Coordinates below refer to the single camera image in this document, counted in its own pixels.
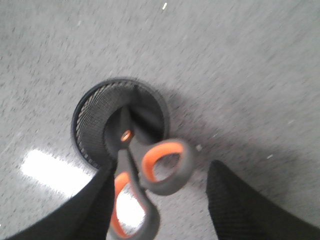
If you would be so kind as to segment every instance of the scissors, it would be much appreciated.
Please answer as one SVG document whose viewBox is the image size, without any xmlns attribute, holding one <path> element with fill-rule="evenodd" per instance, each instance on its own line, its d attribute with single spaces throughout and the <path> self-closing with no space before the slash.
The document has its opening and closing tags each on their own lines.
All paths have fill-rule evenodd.
<svg viewBox="0 0 320 240">
<path fill-rule="evenodd" d="M 127 106 L 121 108 L 120 129 L 122 146 L 118 151 L 114 180 L 115 198 L 109 233 L 115 240 L 152 240 L 159 230 L 160 214 L 148 198 L 146 190 L 161 196 L 168 196 L 180 190 L 193 173 L 195 151 L 182 139 L 167 139 L 152 145 L 142 144 L 134 135 Z M 157 180 L 154 166 L 157 160 L 169 154 L 179 154 L 179 162 L 170 176 Z M 122 229 L 116 208 L 120 192 L 129 183 L 145 214 L 144 222 L 134 234 L 127 234 Z"/>
</svg>

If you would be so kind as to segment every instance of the scissor blade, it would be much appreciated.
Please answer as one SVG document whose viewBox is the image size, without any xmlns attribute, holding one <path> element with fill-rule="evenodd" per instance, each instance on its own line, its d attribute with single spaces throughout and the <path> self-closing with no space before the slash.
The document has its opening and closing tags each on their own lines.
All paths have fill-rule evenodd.
<svg viewBox="0 0 320 240">
<path fill-rule="evenodd" d="M 120 113 L 120 132 L 123 148 L 128 148 L 128 145 L 133 137 L 132 118 L 128 106 L 123 106 Z"/>
</svg>

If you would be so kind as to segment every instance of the scissor pivot screw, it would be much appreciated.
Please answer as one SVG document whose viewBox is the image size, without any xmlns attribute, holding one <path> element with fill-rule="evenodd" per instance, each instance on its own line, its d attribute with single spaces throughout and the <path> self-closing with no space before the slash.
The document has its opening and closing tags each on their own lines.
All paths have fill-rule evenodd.
<svg viewBox="0 0 320 240">
<path fill-rule="evenodd" d="M 131 136 L 131 131 L 130 130 L 125 131 L 121 136 L 121 142 L 127 141 L 130 138 L 130 136 Z"/>
</svg>

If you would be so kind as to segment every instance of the gray rubber grip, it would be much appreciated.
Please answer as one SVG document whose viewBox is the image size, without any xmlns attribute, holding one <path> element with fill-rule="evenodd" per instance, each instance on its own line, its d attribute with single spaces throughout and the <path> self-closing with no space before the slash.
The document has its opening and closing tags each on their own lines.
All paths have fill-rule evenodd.
<svg viewBox="0 0 320 240">
<path fill-rule="evenodd" d="M 149 150 L 165 143 L 178 143 L 182 145 L 183 150 L 180 153 L 179 162 L 173 174 L 169 177 L 156 182 L 150 181 L 146 177 L 146 174 L 143 173 L 143 158 Z M 182 139 L 168 139 L 153 145 L 143 145 L 134 137 L 131 140 L 129 149 L 138 166 L 141 186 L 157 195 L 168 196 L 180 190 L 188 182 L 195 168 L 195 150 Z"/>
<path fill-rule="evenodd" d="M 118 160 L 120 161 L 118 169 L 126 169 L 129 174 L 130 184 L 134 191 L 134 195 L 141 204 L 145 212 L 145 217 L 142 226 L 132 235 L 121 237 L 117 235 L 115 230 L 110 225 L 109 233 L 114 240 L 152 240 L 156 237 L 160 226 L 160 215 L 155 205 L 149 200 L 145 190 L 139 185 L 138 173 L 128 156 L 127 150 L 118 152 Z"/>
</svg>

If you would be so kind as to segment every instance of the scissor handle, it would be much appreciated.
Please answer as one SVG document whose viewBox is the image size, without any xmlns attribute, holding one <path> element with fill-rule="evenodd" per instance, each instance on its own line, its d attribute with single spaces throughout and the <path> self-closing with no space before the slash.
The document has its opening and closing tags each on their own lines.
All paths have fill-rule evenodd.
<svg viewBox="0 0 320 240">
<path fill-rule="evenodd" d="M 182 139 L 167 139 L 153 145 L 143 145 L 134 137 L 129 149 L 140 171 L 141 186 L 157 195 L 167 196 L 180 190 L 195 168 L 195 150 Z M 154 166 L 161 157 L 169 154 L 179 154 L 179 162 L 170 176 L 157 180 Z"/>
<path fill-rule="evenodd" d="M 118 152 L 118 169 L 127 170 L 116 172 L 114 180 L 115 196 L 114 207 L 110 221 L 109 233 L 114 240 L 152 240 L 156 237 L 160 226 L 160 215 L 153 203 L 146 195 L 145 189 L 139 185 L 138 172 L 131 162 L 127 150 Z M 142 207 L 145 216 L 141 227 L 134 234 L 126 234 L 121 228 L 117 217 L 117 199 L 124 187 L 130 183 L 131 190 Z"/>
</svg>

